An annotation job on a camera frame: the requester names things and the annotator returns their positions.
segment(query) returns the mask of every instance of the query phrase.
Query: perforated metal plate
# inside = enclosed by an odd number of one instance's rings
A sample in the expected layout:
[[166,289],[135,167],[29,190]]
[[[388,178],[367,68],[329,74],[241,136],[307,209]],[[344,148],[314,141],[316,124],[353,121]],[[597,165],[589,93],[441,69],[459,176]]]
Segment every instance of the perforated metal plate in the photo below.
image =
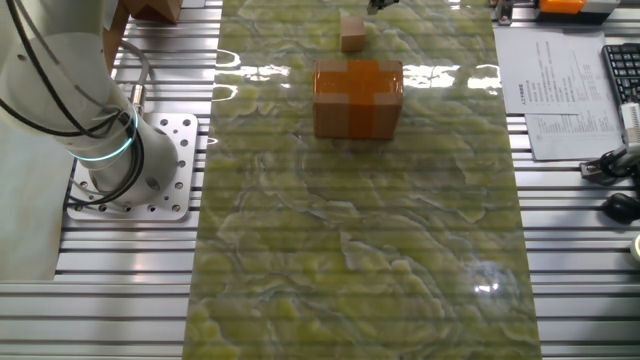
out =
[[[70,218],[92,222],[166,222],[185,218],[189,211],[198,119],[191,114],[155,113],[145,115],[145,120],[165,132],[178,152],[177,171],[170,185],[149,202],[138,206],[123,207],[116,204],[70,206],[67,208]],[[73,179],[83,185],[86,190],[96,191],[89,177],[89,171],[79,162]],[[90,193],[76,186],[71,189],[71,195],[85,201],[93,200]]]

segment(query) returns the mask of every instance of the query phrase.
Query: green marble surface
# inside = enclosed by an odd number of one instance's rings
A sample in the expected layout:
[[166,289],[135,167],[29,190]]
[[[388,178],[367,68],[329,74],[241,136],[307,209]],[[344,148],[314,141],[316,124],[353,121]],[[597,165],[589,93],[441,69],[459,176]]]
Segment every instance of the green marble surface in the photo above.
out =
[[402,0],[393,142],[316,139],[312,64],[366,0],[225,0],[184,358],[539,359],[485,1]]

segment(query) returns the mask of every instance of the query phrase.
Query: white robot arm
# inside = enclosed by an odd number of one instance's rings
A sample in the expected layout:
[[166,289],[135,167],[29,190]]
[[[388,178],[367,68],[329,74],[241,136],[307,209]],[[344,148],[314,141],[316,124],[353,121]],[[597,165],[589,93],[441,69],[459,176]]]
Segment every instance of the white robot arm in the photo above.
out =
[[109,77],[103,8],[0,0],[0,121],[54,136],[90,170],[103,196],[83,205],[135,206],[169,185],[177,153]]

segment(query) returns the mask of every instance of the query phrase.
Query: orange taped box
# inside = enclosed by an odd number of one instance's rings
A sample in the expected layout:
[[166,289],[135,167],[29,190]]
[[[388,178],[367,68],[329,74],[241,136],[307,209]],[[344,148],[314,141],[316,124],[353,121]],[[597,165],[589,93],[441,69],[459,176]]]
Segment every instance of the orange taped box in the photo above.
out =
[[395,136],[403,102],[402,63],[318,60],[313,68],[313,130],[317,137]]

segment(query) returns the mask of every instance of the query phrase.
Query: keyboard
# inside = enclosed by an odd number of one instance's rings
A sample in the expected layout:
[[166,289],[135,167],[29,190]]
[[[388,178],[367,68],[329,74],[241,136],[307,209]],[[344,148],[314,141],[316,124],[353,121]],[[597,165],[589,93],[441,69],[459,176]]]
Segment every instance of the keyboard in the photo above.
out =
[[640,44],[607,45],[602,57],[618,106],[640,98]]

